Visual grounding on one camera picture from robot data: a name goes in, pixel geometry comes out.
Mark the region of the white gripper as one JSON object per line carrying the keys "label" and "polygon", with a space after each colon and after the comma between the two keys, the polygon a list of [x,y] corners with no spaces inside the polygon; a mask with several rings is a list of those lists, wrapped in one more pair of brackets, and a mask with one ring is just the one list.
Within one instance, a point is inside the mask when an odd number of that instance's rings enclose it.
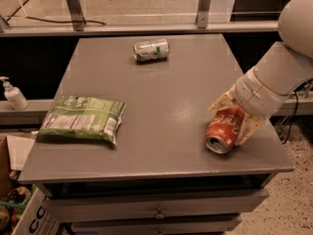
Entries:
{"label": "white gripper", "polygon": [[238,103],[246,112],[236,146],[245,141],[266,121],[276,113],[288,99],[288,95],[274,93],[257,78],[254,69],[250,69],[241,76],[230,89],[224,92],[207,109],[209,117],[218,111],[233,107]]}

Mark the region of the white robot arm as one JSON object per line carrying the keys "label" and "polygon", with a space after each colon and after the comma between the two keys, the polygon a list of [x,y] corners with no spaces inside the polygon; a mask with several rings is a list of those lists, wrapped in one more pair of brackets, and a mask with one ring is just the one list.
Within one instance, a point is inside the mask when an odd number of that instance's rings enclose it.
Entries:
{"label": "white robot arm", "polygon": [[279,16],[278,31],[281,40],[207,109],[213,117],[230,108],[244,114],[225,144],[205,139],[220,154],[244,144],[298,86],[313,79],[313,0],[290,0]]}

